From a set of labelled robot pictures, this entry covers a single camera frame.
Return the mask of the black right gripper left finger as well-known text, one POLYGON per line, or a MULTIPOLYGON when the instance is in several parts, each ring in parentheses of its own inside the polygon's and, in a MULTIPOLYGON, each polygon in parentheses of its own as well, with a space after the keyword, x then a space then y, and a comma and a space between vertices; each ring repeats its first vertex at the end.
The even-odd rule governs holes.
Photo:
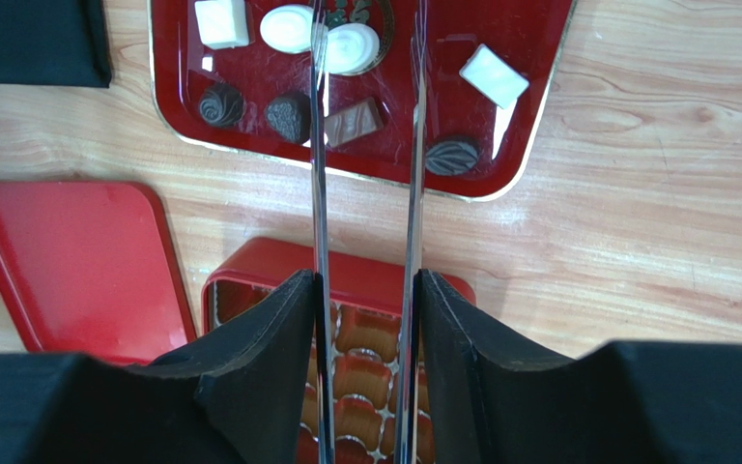
POLYGON ((148 365, 0 354, 0 463, 291 463, 314 325, 301 270, 148 365))

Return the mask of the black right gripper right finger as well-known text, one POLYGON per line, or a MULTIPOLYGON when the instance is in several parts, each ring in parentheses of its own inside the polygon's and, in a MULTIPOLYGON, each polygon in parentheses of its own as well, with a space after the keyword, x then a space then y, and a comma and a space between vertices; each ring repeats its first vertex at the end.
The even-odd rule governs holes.
POLYGON ((742 463, 742 345, 614 340, 571 359, 423 271, 440 463, 742 463))

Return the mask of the dark swirl chocolate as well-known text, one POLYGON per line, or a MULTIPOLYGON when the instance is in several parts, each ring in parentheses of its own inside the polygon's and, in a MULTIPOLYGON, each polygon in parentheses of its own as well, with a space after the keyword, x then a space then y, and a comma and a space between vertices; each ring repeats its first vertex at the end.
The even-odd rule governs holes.
POLYGON ((227 83, 208 86, 202 93, 197 109, 202 120, 214 128, 232 128, 244 114, 245 99, 242 92, 227 83))

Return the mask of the white square chocolate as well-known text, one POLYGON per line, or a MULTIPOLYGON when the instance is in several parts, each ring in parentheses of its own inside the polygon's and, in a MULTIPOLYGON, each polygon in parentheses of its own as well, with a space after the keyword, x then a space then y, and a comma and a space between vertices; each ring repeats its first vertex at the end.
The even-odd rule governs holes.
POLYGON ((207 0, 194 3, 200 40, 213 50, 250 44, 248 15, 243 0, 207 0))
POLYGON ((505 63, 486 44, 480 44, 460 76, 501 109, 507 109, 528 89, 528 80, 505 63))

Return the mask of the brown rectangular chocolate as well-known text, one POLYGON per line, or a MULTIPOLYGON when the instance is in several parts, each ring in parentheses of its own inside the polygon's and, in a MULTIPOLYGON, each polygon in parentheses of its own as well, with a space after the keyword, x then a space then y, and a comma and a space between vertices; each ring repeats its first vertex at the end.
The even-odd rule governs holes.
POLYGON ((358 101, 325 118, 328 145, 338 147, 380 131, 384 121, 374 98, 358 101))

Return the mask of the red tin lid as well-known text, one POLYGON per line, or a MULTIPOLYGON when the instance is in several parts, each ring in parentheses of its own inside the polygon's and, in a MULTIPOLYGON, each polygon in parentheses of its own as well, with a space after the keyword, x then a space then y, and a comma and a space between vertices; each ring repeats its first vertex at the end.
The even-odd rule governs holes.
POLYGON ((140 183, 1 182, 0 294, 31 353, 146 364, 196 338, 163 204, 140 183))

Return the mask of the dark leaf chocolate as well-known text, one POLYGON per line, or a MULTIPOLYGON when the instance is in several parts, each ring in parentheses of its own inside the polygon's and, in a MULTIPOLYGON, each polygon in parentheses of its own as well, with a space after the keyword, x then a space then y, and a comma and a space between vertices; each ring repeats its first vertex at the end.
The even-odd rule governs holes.
POLYGON ((425 155, 426 169, 438 176, 459 176, 470 172, 479 160, 477 145, 466 138, 436 142, 425 155))

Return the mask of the white round chocolate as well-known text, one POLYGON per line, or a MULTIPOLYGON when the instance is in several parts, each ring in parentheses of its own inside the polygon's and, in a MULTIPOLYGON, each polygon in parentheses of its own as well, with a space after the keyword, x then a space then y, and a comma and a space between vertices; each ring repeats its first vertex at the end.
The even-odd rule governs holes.
POLYGON ((327 34, 325 71, 355 75, 369 68, 380 50, 377 32, 362 23, 347 23, 327 34))
POLYGON ((299 54, 311 48, 313 9, 306 5, 290 4, 267 12, 260 22, 263 41, 282 53, 299 54))

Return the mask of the black cloth placemat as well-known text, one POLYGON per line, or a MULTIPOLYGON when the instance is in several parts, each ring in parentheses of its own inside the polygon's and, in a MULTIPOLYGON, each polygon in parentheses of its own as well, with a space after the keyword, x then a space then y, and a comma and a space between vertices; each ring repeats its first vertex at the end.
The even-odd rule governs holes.
POLYGON ((0 84, 107 88, 101 1, 0 1, 0 84))

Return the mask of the red chocolate box with tray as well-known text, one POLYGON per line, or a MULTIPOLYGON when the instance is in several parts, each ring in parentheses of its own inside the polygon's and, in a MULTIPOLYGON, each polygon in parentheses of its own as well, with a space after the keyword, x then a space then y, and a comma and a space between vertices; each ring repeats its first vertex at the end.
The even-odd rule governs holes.
MULTIPOLYGON (((313 258, 309 246, 249 240, 206 281, 204 330, 251 309, 313 258)), ((336 460, 391 463, 404 269, 333 251, 329 277, 336 460)))

